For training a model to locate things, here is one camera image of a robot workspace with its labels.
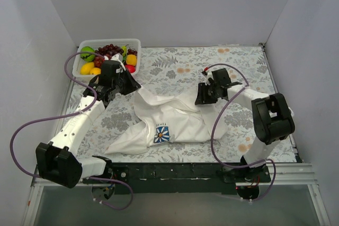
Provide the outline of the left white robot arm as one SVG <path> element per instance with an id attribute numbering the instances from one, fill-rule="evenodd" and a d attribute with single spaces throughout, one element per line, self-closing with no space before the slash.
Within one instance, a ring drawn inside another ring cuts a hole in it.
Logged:
<path id="1" fill-rule="evenodd" d="M 75 114 L 48 143 L 37 146 L 39 176 L 68 188 L 92 176 L 102 184 L 108 183 L 113 176 L 111 160 L 102 156 L 78 160 L 79 146 L 116 94 L 128 95 L 140 88 L 120 60 L 105 61 L 101 73 L 92 78 L 84 90 Z"/>

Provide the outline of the white printed t-shirt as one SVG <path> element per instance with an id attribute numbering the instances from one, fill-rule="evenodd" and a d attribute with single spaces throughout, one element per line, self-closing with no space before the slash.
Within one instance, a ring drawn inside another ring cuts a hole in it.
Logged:
<path id="1" fill-rule="evenodd" d="M 216 118 L 213 104 L 194 104 L 196 88 L 175 96 L 154 95 L 146 88 L 135 92 L 134 112 L 140 122 L 129 127 L 105 151 L 106 154 L 138 155 L 163 143 L 198 143 L 221 139 L 227 126 Z"/>

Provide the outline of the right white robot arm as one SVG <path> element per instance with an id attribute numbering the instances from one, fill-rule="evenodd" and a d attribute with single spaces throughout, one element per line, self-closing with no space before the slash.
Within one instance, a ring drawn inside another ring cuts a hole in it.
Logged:
<path id="1" fill-rule="evenodd" d="M 198 84 L 196 105 L 215 104 L 219 99 L 226 100 L 223 111 L 231 103 L 237 103 L 252 112 L 256 137 L 249 151 L 243 155 L 240 165 L 221 165 L 230 169 L 239 169 L 245 182 L 252 182 L 259 176 L 258 168 L 265 165 L 274 147 L 295 131 L 293 111 L 287 105 L 283 94 L 266 94 L 250 88 L 247 79 L 232 82 L 226 65 L 212 71 L 206 67 L 202 74 L 205 82 Z"/>

